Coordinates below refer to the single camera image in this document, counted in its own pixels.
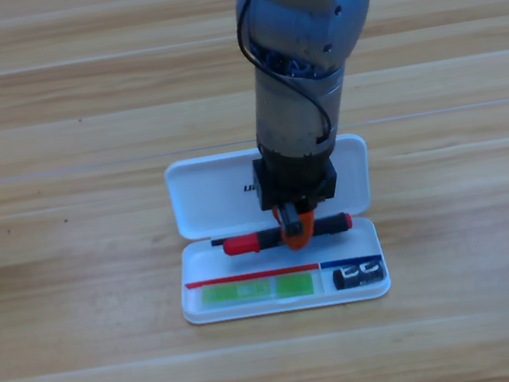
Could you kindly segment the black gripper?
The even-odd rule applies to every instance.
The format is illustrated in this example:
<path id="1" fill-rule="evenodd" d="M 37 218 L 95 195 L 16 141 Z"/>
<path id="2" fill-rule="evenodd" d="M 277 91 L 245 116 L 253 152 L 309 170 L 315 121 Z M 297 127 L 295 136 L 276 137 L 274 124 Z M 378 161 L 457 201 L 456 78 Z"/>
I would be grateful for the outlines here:
<path id="1" fill-rule="evenodd" d="M 338 175 L 331 162 L 332 152 L 330 147 L 293 158 L 264 150 L 253 160 L 260 209 L 272 212 L 282 229 L 283 243 L 292 251 L 309 244 L 315 233 L 313 211 L 335 195 Z"/>

